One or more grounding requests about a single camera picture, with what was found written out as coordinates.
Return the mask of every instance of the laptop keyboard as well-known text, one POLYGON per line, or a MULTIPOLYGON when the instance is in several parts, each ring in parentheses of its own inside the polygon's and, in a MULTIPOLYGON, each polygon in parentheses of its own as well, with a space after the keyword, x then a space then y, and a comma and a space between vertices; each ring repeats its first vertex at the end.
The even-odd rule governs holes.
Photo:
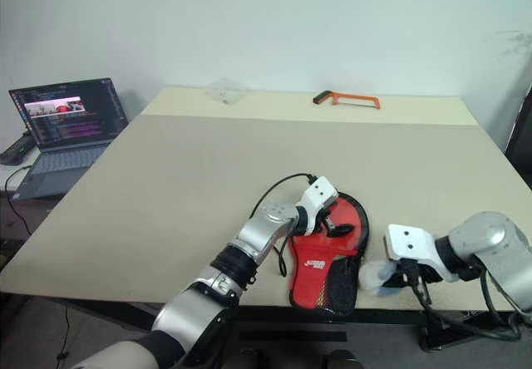
POLYGON ((32 174, 90 167, 106 147, 107 145, 41 155, 39 161, 33 166, 32 174))

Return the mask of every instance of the white wall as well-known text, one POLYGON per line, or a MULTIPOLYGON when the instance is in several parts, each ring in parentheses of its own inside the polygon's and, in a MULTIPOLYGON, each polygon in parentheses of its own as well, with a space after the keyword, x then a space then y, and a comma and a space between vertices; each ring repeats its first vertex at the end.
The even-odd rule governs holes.
POLYGON ((253 89, 459 95, 504 146, 532 82, 532 0, 0 0, 0 9, 2 128, 20 125, 7 87, 111 76, 134 115, 165 84, 227 76, 253 89))

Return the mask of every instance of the power cord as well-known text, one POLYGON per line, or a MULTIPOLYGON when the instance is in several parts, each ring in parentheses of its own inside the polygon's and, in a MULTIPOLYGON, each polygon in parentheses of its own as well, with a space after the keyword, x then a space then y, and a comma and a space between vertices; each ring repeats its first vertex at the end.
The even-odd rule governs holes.
MULTIPOLYGON (((266 196, 268 196, 268 194, 270 194, 270 192, 272 190, 274 190, 275 188, 277 188, 280 184, 282 184, 283 182, 286 182, 287 180, 290 180, 292 178, 298 178, 299 176, 306 176, 307 179, 308 179, 308 183, 311 184, 313 183, 318 177, 316 177, 316 175, 312 175, 312 174, 306 174, 304 172, 299 172, 297 174, 292 174, 292 175, 289 175, 289 176, 285 176, 284 178, 282 178, 281 180, 278 180, 277 182, 275 182, 274 184, 272 184, 268 190, 266 190, 263 195, 260 197, 259 201, 257 201, 257 204, 253 207, 253 210, 251 211, 251 214, 249 215, 249 217, 253 217, 255 215, 255 212, 257 211, 257 209, 259 208, 260 204, 263 202, 263 200, 266 198, 266 196)), ((288 242, 288 238, 286 238, 284 241, 283 241, 283 245, 281 246, 281 249, 278 250, 277 247, 273 246, 273 250, 275 251, 275 253, 278 255, 278 265, 279 265, 279 272, 281 273, 281 275, 283 276, 283 278, 286 278, 288 272, 287 272, 287 269, 286 269, 286 262, 284 261, 284 257, 283 257, 283 252, 284 252, 284 249, 286 247, 286 244, 288 242)))
POLYGON ((22 171, 22 170, 27 170, 28 168, 31 168, 30 165, 26 165, 22 168, 19 168, 18 170, 14 171, 11 175, 9 175, 6 179, 6 182, 5 184, 3 185, 3 189, 6 191, 6 198, 7 198, 7 204, 9 204, 9 207, 11 207, 11 210, 13 211, 13 213, 22 221, 22 223, 24 224, 24 228, 26 228, 26 232, 29 236, 32 235, 32 232, 30 232, 30 229, 29 227, 27 226, 27 222, 26 220, 24 219, 24 217, 22 217, 16 210, 15 208, 13 207, 13 204, 11 202, 11 199, 9 198, 9 192, 7 192, 7 184, 9 183, 9 181, 11 180, 11 178, 13 176, 15 176, 15 174, 18 174, 18 172, 22 171))
POLYGON ((65 347, 67 346, 67 339, 68 339, 68 332, 70 331, 70 321, 68 320, 68 307, 65 306, 65 319, 66 319, 66 332, 65 332, 65 338, 63 339, 63 345, 61 347, 61 352, 59 352, 56 356, 57 364, 56 369, 59 369, 59 364, 67 359, 68 352, 65 351, 65 347))
POLYGON ((433 317, 436 317, 440 319, 442 322, 452 326, 455 330, 459 332, 463 332, 466 334, 472 334, 479 337, 485 337, 490 338, 493 340, 499 340, 502 342, 517 342, 521 339, 521 332, 518 328, 519 325, 519 315, 517 312, 514 312, 510 315, 508 322, 504 322, 502 318, 500 318, 499 313, 495 310, 495 307, 493 305, 493 302, 491 301, 490 292, 487 289, 487 284, 485 285, 485 290, 483 283, 485 282, 485 268, 483 269, 482 273, 484 276, 482 276, 482 273, 480 274, 480 285, 483 288, 482 292, 485 295, 486 305, 488 306, 488 309, 491 312, 491 315, 496 318, 496 321, 499 325, 509 327, 511 332, 492 332, 489 330, 481 329, 476 326, 471 326, 463 322, 458 322, 453 319, 450 319, 449 317, 446 317, 445 315, 441 314, 440 312, 436 311, 434 308, 431 307, 431 300, 428 296, 428 290, 426 289, 425 284, 420 284, 419 279, 419 268, 415 262, 411 263, 411 260, 402 260, 401 265, 406 270, 406 276, 407 276, 407 283, 409 286, 411 286, 412 291, 416 295, 417 301, 421 304, 421 306, 425 309, 425 311, 432 315, 433 317))

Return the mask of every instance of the laptop screen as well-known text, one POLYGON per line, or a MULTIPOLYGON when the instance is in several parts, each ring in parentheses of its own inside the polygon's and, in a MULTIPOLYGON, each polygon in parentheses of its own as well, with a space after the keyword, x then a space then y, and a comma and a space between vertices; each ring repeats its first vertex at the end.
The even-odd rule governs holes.
POLYGON ((112 140, 127 119, 110 78, 9 91, 39 148, 112 140))

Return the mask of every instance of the laptop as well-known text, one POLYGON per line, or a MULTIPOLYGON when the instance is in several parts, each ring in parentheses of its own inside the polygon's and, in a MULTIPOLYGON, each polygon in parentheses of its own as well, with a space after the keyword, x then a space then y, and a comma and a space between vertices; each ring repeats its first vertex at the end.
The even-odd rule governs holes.
POLYGON ((9 95, 41 151, 14 200, 65 194, 128 124, 110 78, 9 95))

